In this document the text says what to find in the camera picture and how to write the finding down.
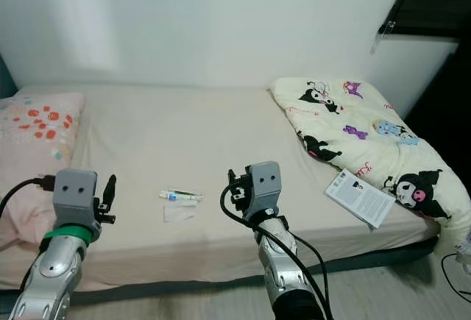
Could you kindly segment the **pink patterned pillow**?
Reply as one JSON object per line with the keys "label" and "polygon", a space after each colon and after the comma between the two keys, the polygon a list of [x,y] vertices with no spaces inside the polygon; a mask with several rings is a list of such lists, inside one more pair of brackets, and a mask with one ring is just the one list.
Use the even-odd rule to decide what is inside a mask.
{"label": "pink patterned pillow", "polygon": [[[81,93],[19,94],[0,101],[0,196],[40,175],[54,175],[71,165]],[[37,242],[52,228],[52,194],[37,186],[21,188],[4,206],[0,236],[7,241]]]}

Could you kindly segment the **small white green tube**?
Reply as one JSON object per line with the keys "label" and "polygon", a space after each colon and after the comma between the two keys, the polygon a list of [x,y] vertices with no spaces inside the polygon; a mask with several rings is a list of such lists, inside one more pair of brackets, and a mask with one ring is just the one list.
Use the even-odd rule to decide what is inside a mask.
{"label": "small white green tube", "polygon": [[194,203],[201,202],[203,200],[202,193],[189,192],[185,190],[162,190],[160,196],[163,199],[168,200],[192,200]]}

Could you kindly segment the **cream cartoon print quilt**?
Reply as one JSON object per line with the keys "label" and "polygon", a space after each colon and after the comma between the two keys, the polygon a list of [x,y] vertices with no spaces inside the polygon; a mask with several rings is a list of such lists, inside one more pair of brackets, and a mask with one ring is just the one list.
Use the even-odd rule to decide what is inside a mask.
{"label": "cream cartoon print quilt", "polygon": [[471,236],[471,195],[373,85],[287,77],[269,90],[310,156],[346,169],[436,222],[436,252],[462,249]]}

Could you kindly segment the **dark window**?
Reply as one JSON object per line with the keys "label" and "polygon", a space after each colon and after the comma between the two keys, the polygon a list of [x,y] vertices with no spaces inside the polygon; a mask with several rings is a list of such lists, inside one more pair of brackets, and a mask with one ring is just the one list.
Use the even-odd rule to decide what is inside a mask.
{"label": "dark window", "polygon": [[471,0],[396,0],[388,20],[397,22],[395,35],[461,38],[471,26]]}

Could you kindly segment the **beige sheeted mattress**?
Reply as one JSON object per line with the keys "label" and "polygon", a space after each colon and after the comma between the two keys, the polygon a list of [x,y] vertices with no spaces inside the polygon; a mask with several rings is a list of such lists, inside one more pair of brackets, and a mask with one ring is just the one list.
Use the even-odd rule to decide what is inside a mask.
{"label": "beige sheeted mattress", "polygon": [[[154,282],[231,282],[258,276],[252,230],[219,208],[227,172],[279,164],[280,214],[312,243],[300,259],[337,260],[435,237],[435,223],[394,206],[370,229],[326,195],[333,166],[303,151],[295,129],[266,89],[47,85],[21,94],[80,92],[71,165],[93,170],[104,185],[115,174],[115,224],[104,225],[82,266],[81,292]],[[202,193],[191,219],[165,223],[162,190]]]}

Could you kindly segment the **dark teal bed frame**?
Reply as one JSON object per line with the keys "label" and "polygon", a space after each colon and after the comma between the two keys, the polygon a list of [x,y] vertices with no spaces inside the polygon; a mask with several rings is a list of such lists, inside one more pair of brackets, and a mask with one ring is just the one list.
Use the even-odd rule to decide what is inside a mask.
{"label": "dark teal bed frame", "polygon": [[[358,269],[376,269],[381,266],[396,266],[411,263],[433,253],[438,237],[410,243],[393,249],[367,252],[349,258],[327,260],[326,271],[329,273]],[[242,286],[262,285],[263,277],[252,276],[231,280],[231,282],[154,282],[149,284],[129,284],[121,287],[95,292],[74,292],[71,305],[95,305],[108,301],[144,299],[161,294],[181,294],[205,290],[224,290]]]}

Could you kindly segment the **clear plastic wrapper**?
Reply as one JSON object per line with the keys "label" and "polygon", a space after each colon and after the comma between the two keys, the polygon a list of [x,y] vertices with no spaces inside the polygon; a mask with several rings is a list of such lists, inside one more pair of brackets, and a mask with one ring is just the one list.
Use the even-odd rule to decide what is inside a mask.
{"label": "clear plastic wrapper", "polygon": [[165,223],[174,223],[191,219],[197,213],[198,203],[194,202],[166,202],[163,210]]}

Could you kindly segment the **white printed booklet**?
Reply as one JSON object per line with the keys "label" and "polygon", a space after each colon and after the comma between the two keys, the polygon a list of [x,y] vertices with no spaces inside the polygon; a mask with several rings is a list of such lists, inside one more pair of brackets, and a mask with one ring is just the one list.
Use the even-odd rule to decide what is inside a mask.
{"label": "white printed booklet", "polygon": [[375,188],[347,169],[340,171],[325,193],[373,230],[380,228],[396,204],[396,199],[390,193]]}

